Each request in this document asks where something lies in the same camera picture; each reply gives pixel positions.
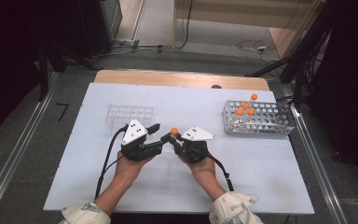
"white tabletop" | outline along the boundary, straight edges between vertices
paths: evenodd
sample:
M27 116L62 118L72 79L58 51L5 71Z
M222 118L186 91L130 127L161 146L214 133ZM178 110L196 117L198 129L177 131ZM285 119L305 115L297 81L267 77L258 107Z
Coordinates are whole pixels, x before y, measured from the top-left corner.
M265 139L225 134L222 110L226 100L247 100L257 93L259 102L275 102L270 91L234 91L180 87L91 83L76 124L62 155L45 210L91 202L112 134L104 124L109 105L153 106L160 130L146 143L177 127L180 133L193 125L213 133L208 149L220 160L234 189L256 194L256 213L313 214L310 196L288 138ZM121 143L117 138L110 162ZM102 190L113 178L115 166L105 174ZM221 170L219 182L228 190ZM170 144L164 145L142 170L120 200L117 211L140 213L208 213L212 204L188 167L178 160Z

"test tube rack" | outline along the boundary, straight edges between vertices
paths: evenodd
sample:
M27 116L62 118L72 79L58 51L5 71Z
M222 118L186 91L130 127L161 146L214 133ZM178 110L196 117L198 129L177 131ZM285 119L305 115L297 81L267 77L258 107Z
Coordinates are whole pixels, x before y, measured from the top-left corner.
M125 124L130 124L132 119L137 119L142 125L153 124L152 106L133 106L133 105L110 105L107 111L105 124L109 133L113 130L122 128Z
M280 103L253 103L251 108L255 110L255 114L246 121L238 121L235 111L241 108L242 103L226 101L222 112L225 133L289 134L296 127L290 106Z

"white sleeve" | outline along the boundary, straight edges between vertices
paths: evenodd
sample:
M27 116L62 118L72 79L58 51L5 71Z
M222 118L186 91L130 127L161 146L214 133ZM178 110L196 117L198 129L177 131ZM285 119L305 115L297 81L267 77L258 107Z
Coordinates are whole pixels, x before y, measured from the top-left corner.
M62 215L65 220L60 224L110 224L110 217L95 203L63 208Z
M213 202L209 214L212 224L260 224L261 219L249 209L258 198L255 195L227 192Z

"metal bar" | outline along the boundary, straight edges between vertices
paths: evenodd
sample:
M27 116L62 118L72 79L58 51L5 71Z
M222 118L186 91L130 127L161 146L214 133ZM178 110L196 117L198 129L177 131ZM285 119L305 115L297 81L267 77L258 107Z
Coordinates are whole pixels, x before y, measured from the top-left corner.
M285 91L286 95L293 95L292 90L288 85L284 85L283 90ZM315 173L316 179L318 180L321 187L327 207L330 210L331 217L336 224L347 224L348 220L345 216L344 210L342 209L341 203L338 196L336 195L336 191L334 190L330 178L324 169L324 165L319 158L319 153L312 142L310 133L308 132L306 126L306 122L303 116L297 113L294 105L292 105L291 108L297 123L298 132L307 151L313 172Z
M142 15L144 13L145 5L146 5L146 0L142 0L141 7L139 8L138 11L138 16L136 17L135 24L133 26L131 40L135 40L136 38L136 34L138 33L138 28L139 28L139 22L141 21Z
M36 130L39 121L42 119L43 114L48 107L48 103L50 102L50 99L55 91L58 80L58 74L53 73L49 81L49 85L51 87L50 91L48 92L45 99L36 105L33 115L28 120L28 123L22 131L22 134L16 146L14 146L12 152L10 153L10 156L7 159L7 162L5 163L4 167L0 172L0 200L5 193L5 190L7 189L10 179L16 172L16 169L21 161L25 150L28 147L29 142L32 139L32 136L34 135L34 131Z

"cable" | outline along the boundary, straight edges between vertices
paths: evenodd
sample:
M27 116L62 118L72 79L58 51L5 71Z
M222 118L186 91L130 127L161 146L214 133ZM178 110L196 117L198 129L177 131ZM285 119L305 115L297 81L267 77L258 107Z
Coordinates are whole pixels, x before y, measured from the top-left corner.
M199 153L200 155L203 155L205 157L208 157L208 158L212 159L217 164L217 166L219 166L220 169L222 170L223 175L225 176L226 181L227 181L228 189L230 191L234 191L234 187L232 186L231 180L229 178L229 173L226 172L226 169L223 166L222 162L220 162L217 158L215 158L209 151L207 153L204 153L204 152L199 151L199 150L197 150L197 149L195 149L193 147L187 147L187 148L189 148L192 151L195 151L195 152Z
M109 161L109 157L110 157L110 153L112 152L112 147L113 147L113 144L115 143L115 140L117 138L117 136L120 134L120 133L124 133L127 131L129 125L126 124L126 126L120 128L116 133L115 135L113 136L112 138L112 141L110 142L110 145L109 145L109 148L107 150L107 154L106 154L106 158L105 158L105 161L103 163L103 170L101 171L101 175L100 175L100 178L98 179L98 184L97 184L97 189L95 190L95 198L97 198L98 196L100 196L100 190L101 190L101 185L103 184L103 176L104 174L106 173L106 171L113 165L115 164L117 161L119 161L121 158L123 158L122 156L120 158L118 158L116 161L112 162L107 168L106 168L106 165Z
M230 191L234 191L234 187L232 186L231 180L229 179L229 173L226 172L225 167L223 166L222 162L220 162L217 158L212 156L211 153L208 153L207 157L211 158L220 167L220 169L222 169L223 175L225 176L227 184L228 184L228 189Z
M180 49L184 48L185 45L187 44L187 40L188 40L188 27L189 27L189 24L190 24L190 17L191 17L191 11L192 11L192 8L193 8L193 2L194 2L194 0L191 0L190 8L189 8L188 14L187 14L186 39L185 39L185 42L182 44L182 46L180 46L179 48L173 48L171 46L166 46L166 45L157 45L157 46L140 45L140 46L136 46L137 49L124 51L124 52L119 52L119 53L107 53L107 54L104 54L104 55L100 55L98 57L103 57L103 56L108 56L108 55L121 55L121 54L133 53L133 52L138 52L138 51L147 50L147 49L180 50ZM114 50L114 49L123 49L123 48L133 48L133 46L131 46L131 45L118 46L118 47L112 48L111 51Z
M297 13L298 7L300 6L300 2L301 2L301 0L298 0L298 3L297 3L297 7L296 7L296 9L295 9L295 12L293 13L292 18L290 19L290 21L287 22L286 26L281 30L281 33L280 33L279 36L278 36L278 40L277 40L276 44L279 43L279 40L281 39L281 35L282 35L283 31L290 25L290 23L292 23L293 18L295 17L295 15L296 15L296 13Z

